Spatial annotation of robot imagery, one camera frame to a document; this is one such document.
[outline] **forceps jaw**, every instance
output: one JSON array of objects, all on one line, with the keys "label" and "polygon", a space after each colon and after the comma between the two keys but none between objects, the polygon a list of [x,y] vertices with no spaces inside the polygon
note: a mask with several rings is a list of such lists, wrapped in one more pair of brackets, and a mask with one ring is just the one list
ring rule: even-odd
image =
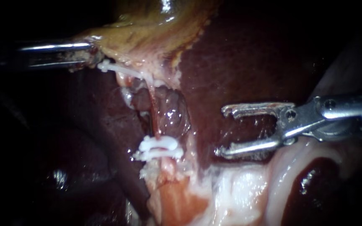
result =
[{"label": "forceps jaw", "polygon": [[245,143],[231,143],[215,154],[226,159],[256,155],[294,144],[299,136],[310,136],[318,141],[340,141],[349,137],[362,139],[362,95],[348,94],[314,97],[310,102],[295,107],[293,103],[243,103],[222,108],[225,117],[274,115],[276,130],[266,139]]}]

